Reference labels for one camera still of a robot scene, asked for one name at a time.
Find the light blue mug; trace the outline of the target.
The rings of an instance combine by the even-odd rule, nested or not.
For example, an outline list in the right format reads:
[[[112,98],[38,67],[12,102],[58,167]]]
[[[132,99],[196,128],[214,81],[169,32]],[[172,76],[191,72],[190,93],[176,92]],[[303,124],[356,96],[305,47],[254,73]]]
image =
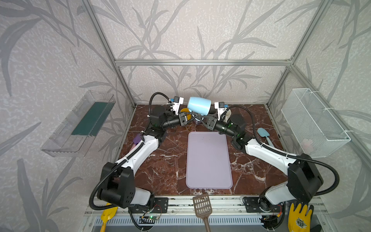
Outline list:
[[[206,116],[209,114],[211,103],[212,102],[209,99],[201,97],[190,97],[187,104],[187,108],[191,112],[195,112],[203,116]]]

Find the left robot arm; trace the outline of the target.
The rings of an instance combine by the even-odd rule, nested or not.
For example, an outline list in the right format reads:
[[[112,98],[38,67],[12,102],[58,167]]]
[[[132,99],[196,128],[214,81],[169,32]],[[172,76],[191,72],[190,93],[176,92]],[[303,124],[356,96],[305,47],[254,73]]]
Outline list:
[[[148,109],[148,125],[139,135],[139,143],[115,163],[104,165],[100,181],[89,197],[89,206],[93,210],[107,210],[114,207],[130,208],[143,206],[152,209],[154,194],[135,185],[135,174],[145,160],[165,141],[167,130],[185,126],[203,112],[188,105],[188,112],[181,112],[181,97],[167,98],[168,106]]]

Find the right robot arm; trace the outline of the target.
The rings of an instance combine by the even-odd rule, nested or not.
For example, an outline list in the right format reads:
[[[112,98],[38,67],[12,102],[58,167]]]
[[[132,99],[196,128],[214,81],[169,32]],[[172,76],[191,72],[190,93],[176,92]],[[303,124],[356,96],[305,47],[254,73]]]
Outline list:
[[[332,166],[305,153],[295,155],[261,142],[256,134],[249,135],[245,131],[246,122],[241,114],[233,114],[224,122],[226,112],[215,117],[216,112],[211,108],[202,110],[197,118],[207,129],[231,137],[231,144],[236,150],[263,160],[288,177],[286,182],[266,188],[259,196],[258,204],[263,211],[268,212],[270,207],[286,201],[309,203],[313,197],[330,193],[338,187],[340,176]],[[324,180],[317,168],[319,165],[334,175],[334,182],[325,190],[320,190]]]

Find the yellow mug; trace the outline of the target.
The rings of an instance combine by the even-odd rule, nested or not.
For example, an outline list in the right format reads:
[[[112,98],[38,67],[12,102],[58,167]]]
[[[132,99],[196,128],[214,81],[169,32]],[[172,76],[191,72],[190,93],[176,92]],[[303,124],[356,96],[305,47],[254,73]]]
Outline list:
[[[192,118],[191,112],[189,111],[188,108],[183,108],[181,109],[181,113],[185,113],[187,121],[190,121]]]

